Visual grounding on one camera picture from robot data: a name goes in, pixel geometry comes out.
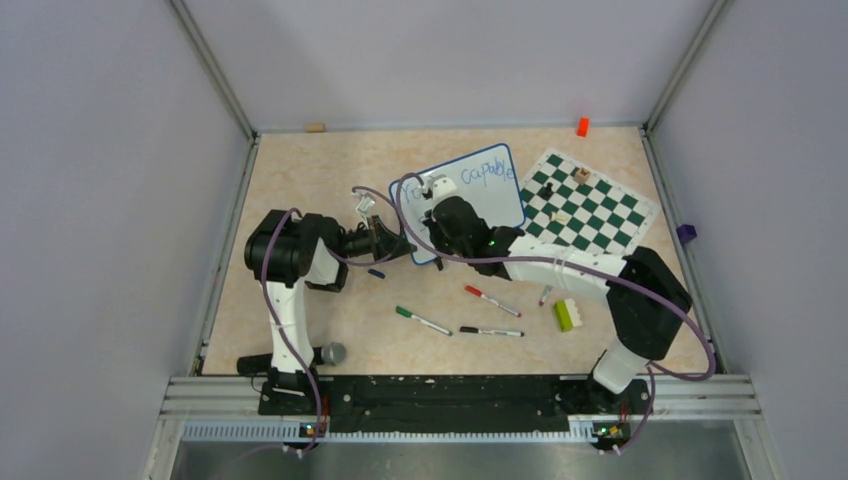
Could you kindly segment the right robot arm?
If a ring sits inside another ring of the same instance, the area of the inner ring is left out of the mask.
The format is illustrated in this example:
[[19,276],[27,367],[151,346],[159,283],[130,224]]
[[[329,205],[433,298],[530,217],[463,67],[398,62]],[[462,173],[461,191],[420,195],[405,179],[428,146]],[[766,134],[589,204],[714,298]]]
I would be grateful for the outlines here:
[[425,215],[434,247],[464,259],[479,274],[576,293],[605,304],[616,338],[594,365],[589,404],[612,412],[649,362],[665,358],[692,298],[652,249],[629,255],[588,253],[544,243],[516,227],[491,227],[457,194],[436,200]]

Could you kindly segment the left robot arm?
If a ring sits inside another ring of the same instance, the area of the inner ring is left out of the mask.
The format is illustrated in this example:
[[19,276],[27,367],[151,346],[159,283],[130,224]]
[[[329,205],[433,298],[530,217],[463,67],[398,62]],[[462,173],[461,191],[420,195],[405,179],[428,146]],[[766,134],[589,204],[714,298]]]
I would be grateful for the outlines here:
[[272,352],[237,360],[241,376],[267,376],[275,392],[297,413],[319,404],[321,393],[314,367],[320,350],[307,332],[305,290],[339,293],[349,273],[349,260],[370,256],[373,263],[414,253],[402,234],[389,230],[373,215],[348,230],[329,216],[295,210],[271,210],[248,237],[244,261],[259,282],[269,310]]

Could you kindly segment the blue framed whiteboard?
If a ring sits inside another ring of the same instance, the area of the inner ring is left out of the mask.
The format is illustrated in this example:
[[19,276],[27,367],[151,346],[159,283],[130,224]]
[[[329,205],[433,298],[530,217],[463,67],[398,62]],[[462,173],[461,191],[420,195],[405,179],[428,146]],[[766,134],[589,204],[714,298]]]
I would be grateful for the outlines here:
[[[425,181],[439,176],[452,180],[459,194],[491,226],[519,227],[526,220],[512,153],[505,143],[428,167],[419,175]],[[389,184],[389,195],[394,203],[401,204],[404,218],[421,238],[419,242],[411,242],[416,247],[411,254],[412,262],[416,265],[433,262],[435,255],[423,248],[431,242],[422,220],[434,202],[423,197],[420,184],[414,179],[404,183],[393,181]]]

